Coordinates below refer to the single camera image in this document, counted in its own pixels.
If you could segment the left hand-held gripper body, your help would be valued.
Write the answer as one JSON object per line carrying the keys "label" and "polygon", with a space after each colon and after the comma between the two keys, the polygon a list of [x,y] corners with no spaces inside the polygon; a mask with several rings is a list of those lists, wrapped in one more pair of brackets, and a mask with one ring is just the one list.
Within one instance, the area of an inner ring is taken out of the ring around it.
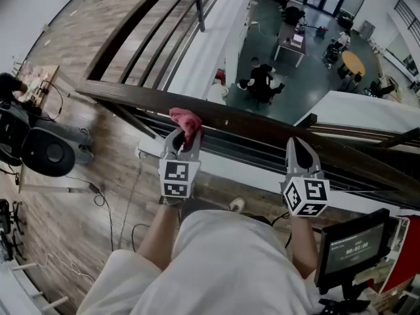
{"label": "left hand-held gripper body", "polygon": [[159,160],[161,195],[166,198],[189,198],[193,183],[200,170],[198,159],[183,160],[167,152]]}

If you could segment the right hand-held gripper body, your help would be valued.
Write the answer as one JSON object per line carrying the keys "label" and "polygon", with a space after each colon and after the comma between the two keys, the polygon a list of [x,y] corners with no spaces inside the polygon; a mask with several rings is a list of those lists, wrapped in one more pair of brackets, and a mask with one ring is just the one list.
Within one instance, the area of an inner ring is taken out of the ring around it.
{"label": "right hand-held gripper body", "polygon": [[330,185],[322,171],[287,173],[280,188],[291,216],[317,217],[327,207]]}

